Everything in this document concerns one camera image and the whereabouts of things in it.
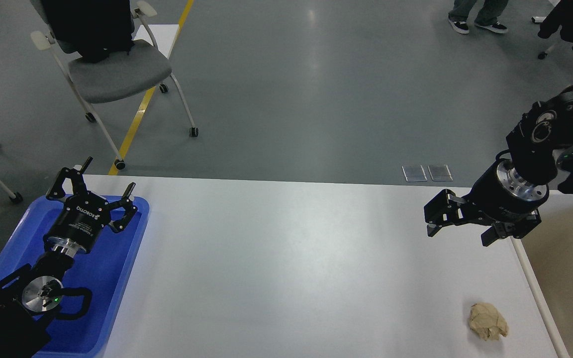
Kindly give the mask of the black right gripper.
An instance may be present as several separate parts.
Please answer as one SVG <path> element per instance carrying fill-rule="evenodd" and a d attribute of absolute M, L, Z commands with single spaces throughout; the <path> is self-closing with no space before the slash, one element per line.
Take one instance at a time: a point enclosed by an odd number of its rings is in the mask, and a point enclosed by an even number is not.
<path fill-rule="evenodd" d="M 428 237 L 447 226 L 476 223 L 490 226 L 480 236 L 484 247 L 499 239 L 522 239 L 541 224 L 538 211 L 550 197 L 548 185 L 521 176 L 509 159 L 498 159 L 475 182 L 466 197 L 452 190 L 437 193 L 424 206 Z"/>

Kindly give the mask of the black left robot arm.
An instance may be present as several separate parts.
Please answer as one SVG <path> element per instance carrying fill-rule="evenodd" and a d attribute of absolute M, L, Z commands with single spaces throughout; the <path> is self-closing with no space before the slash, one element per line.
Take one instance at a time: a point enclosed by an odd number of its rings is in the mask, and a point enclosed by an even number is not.
<path fill-rule="evenodd" d="M 93 303 L 88 285 L 66 287 L 64 277 L 77 254 L 91 253 L 103 229 L 121 233 L 137 213 L 130 183 L 120 199 L 89 190 L 80 169 L 62 168 L 46 193 L 62 203 L 54 224 L 42 236 L 45 251 L 34 265 L 25 264 L 0 280 L 0 358 L 30 358 L 47 345 L 48 327 L 55 320 L 83 318 Z"/>

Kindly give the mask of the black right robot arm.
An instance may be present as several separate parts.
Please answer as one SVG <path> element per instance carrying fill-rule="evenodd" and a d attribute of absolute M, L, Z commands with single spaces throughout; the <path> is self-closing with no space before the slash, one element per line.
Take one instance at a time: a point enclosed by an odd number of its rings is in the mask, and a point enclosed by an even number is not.
<path fill-rule="evenodd" d="M 559 95 L 537 101 L 506 136 L 507 149 L 462 197 L 437 193 L 424 206 L 427 235 L 448 226 L 486 226 L 480 239 L 487 247 L 507 237 L 521 239 L 541 224 L 539 208 L 550 197 L 550 182 L 573 194 L 573 84 Z"/>

